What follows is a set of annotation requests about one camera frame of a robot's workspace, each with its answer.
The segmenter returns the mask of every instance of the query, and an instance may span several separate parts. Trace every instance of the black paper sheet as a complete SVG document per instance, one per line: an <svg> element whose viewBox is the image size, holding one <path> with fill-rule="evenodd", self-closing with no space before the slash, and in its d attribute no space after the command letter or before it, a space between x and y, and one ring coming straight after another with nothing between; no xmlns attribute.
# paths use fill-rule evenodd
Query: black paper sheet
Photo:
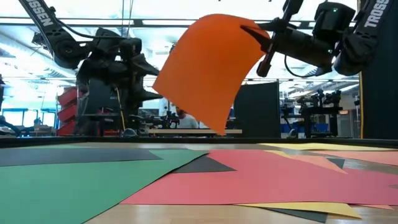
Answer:
<svg viewBox="0 0 398 224"><path fill-rule="evenodd" d="M342 169L344 167L344 162L345 159L331 159L331 158L327 158L330 162L336 164L336 166L338 166L340 169Z"/></svg>
<svg viewBox="0 0 398 224"><path fill-rule="evenodd" d="M174 170L172 173L197 173L197 172L225 172L234 169L207 156L201 156L184 166Z"/></svg>
<svg viewBox="0 0 398 224"><path fill-rule="evenodd" d="M309 212L309 211L279 209L279 208L267 208L267 209L274 212L293 215L295 217L305 218L307 220L312 220L320 223L326 223L326 220L328 219L328 214L325 212Z"/></svg>
<svg viewBox="0 0 398 224"><path fill-rule="evenodd" d="M328 159L330 162L336 164L340 169L344 166L344 159ZM307 220L312 220L320 223L326 223L328 219L328 214L325 212L313 212L313 211L303 211L303 210L293 210L293 209L280 209L280 208L267 208L274 212L280 212L287 215L293 215L299 218L305 218Z"/></svg>
<svg viewBox="0 0 398 224"><path fill-rule="evenodd" d="M0 167L38 164L160 160L149 149L19 148L0 149Z"/></svg>

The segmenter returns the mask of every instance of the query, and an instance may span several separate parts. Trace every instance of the pink paper sheet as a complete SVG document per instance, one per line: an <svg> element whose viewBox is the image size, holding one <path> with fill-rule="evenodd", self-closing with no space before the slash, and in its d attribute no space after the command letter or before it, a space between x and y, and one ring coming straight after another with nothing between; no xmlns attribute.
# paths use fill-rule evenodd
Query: pink paper sheet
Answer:
<svg viewBox="0 0 398 224"><path fill-rule="evenodd" d="M338 156L348 159L359 159L368 162L377 162L380 164L388 164L398 166L398 152L358 152L358 151L311 151L313 153L324 154L329 156Z"/></svg>
<svg viewBox="0 0 398 224"><path fill-rule="evenodd" d="M211 151L237 171L169 174L127 198L128 204L340 202L398 205L398 176L345 169L347 174L257 150Z"/></svg>

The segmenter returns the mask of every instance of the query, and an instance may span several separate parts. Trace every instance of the table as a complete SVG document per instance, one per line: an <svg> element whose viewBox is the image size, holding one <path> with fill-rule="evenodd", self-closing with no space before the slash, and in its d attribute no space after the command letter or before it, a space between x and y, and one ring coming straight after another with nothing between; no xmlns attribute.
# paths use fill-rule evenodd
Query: table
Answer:
<svg viewBox="0 0 398 224"><path fill-rule="evenodd" d="M211 129L149 129L149 134L156 134L156 135L199 135L199 136L217 136L216 132ZM242 134L241 129L226 129L225 134L228 135L239 135Z"/></svg>
<svg viewBox="0 0 398 224"><path fill-rule="evenodd" d="M140 148L165 148L185 147L192 150L209 149L264 149L280 150L288 154L313 153L307 151L295 151L278 147L260 146L257 144L139 144L139 143L105 143L87 142L75 143L77 146L96 147L140 147ZM375 170L398 175L398 167L372 162L363 162L347 159L345 167L354 169ZM383 210L377 208L354 208L363 220L341 219L330 215L327 224L396 224L398 223L398 207L395 210ZM316 224L317 222L292 217L261 208L240 207L235 205L117 205L108 211L94 217L87 224L102 223L150 223L150 224L257 224L257 223L296 223Z"/></svg>

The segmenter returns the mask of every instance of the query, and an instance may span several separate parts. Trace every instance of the window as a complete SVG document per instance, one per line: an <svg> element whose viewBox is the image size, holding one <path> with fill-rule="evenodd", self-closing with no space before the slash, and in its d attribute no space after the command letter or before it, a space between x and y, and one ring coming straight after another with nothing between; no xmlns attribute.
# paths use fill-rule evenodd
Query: window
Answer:
<svg viewBox="0 0 398 224"><path fill-rule="evenodd" d="M22 125L22 117L24 116L23 111L6 111L6 109L4 109L2 114L8 123L15 126Z"/></svg>
<svg viewBox="0 0 398 224"><path fill-rule="evenodd" d="M24 126L25 127L33 127L34 120L37 118L37 111L25 111L24 114Z"/></svg>
<svg viewBox="0 0 398 224"><path fill-rule="evenodd" d="M55 113L43 113L43 125L54 127Z"/></svg>

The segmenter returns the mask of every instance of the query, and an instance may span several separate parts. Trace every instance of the colored paper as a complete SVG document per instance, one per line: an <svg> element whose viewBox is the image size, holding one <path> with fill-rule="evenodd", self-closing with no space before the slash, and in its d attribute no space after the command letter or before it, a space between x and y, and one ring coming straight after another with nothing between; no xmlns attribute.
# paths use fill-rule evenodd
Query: colored paper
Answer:
<svg viewBox="0 0 398 224"><path fill-rule="evenodd" d="M336 164L330 162L327 158L323 156L291 155L291 157L299 161L309 162L320 167L347 174L344 170L340 169Z"/></svg>
<svg viewBox="0 0 398 224"><path fill-rule="evenodd" d="M345 215L348 217L361 218L353 208L345 203L327 203L327 202L290 202L290 203L257 203L257 204L241 204L248 207L260 208L279 208L287 210L305 210L313 212L333 213L337 215Z"/></svg>
<svg viewBox="0 0 398 224"><path fill-rule="evenodd" d="M0 167L0 223L83 223L206 151L162 160Z"/></svg>
<svg viewBox="0 0 398 224"><path fill-rule="evenodd" d="M391 151L397 149L388 149L381 147L364 147L364 146L345 146L339 144L321 144L321 143L303 143L303 144L271 144L261 143L263 146L280 147L284 149L295 150L335 150L335 151Z"/></svg>
<svg viewBox="0 0 398 224"><path fill-rule="evenodd" d="M336 164L340 169L344 167L345 159L332 159L332 158L327 158L330 162Z"/></svg>
<svg viewBox="0 0 398 224"><path fill-rule="evenodd" d="M178 40L154 83L159 94L218 134L224 134L244 78L264 55L241 26L258 28L254 21L236 16L200 18Z"/></svg>
<svg viewBox="0 0 398 224"><path fill-rule="evenodd" d="M364 206L364 207L369 207L369 208L381 208L381 209L393 210L393 208L390 205L359 205L359 206Z"/></svg>
<svg viewBox="0 0 398 224"><path fill-rule="evenodd" d="M79 145L69 145L69 144L56 144L56 145L46 145L46 146L29 146L29 147L23 147L24 149L30 149L30 148L39 148L39 149L43 149L43 148L51 148L51 149L61 149L61 148L67 148L67 149L71 149L71 148L84 148L84 147L91 147L91 146L79 146Z"/></svg>
<svg viewBox="0 0 398 224"><path fill-rule="evenodd" d="M335 202L398 205L398 176L354 170L342 174L257 150L214 150L208 157L234 172L169 174L122 203L240 204Z"/></svg>
<svg viewBox="0 0 398 224"><path fill-rule="evenodd" d="M358 159L368 162L377 162L398 166L398 152L330 152L330 151L313 151L314 153L338 156L348 159Z"/></svg>
<svg viewBox="0 0 398 224"><path fill-rule="evenodd" d="M285 156L286 154L281 151L270 151L273 153L280 154L281 156ZM344 160L343 159L335 159L333 160L333 163L336 162L336 165L338 168L342 169ZM294 215L295 213L291 213L290 211L286 210L305 210L305 211L313 211L313 212L320 212L320 213L298 213L298 217L301 218L306 218L309 220L313 220L312 218L322 218L322 213L334 213L337 215L345 215L348 217L355 217L355 218L361 218L361 216L356 213L349 205L345 203L330 203L330 202L290 202L290 203L257 203L257 204L242 204L244 206L249 206L249 207L262 207L262 208L279 208L278 212L289 212L290 215Z"/></svg>
<svg viewBox="0 0 398 224"><path fill-rule="evenodd" d="M82 162L115 162L161 159L147 149L83 148L18 148L0 150L1 166L67 164Z"/></svg>
<svg viewBox="0 0 398 224"><path fill-rule="evenodd" d="M234 169L221 164L207 156L201 156L173 171L173 174L192 172L226 172Z"/></svg>
<svg viewBox="0 0 398 224"><path fill-rule="evenodd" d="M307 220L312 220L320 223L326 223L328 219L328 214L324 212L308 212L302 210L290 210L290 209L278 209L278 208L267 208L274 212L280 212L287 215L293 215L299 218L305 218Z"/></svg>
<svg viewBox="0 0 398 224"><path fill-rule="evenodd" d="M272 152L274 154L277 154L277 155L280 155L280 156L283 156L283 157L286 157L286 158L291 158L290 155L288 155L288 154L286 154L285 152L282 152L282 151L276 151L276 150L265 150L265 151L266 152Z"/></svg>

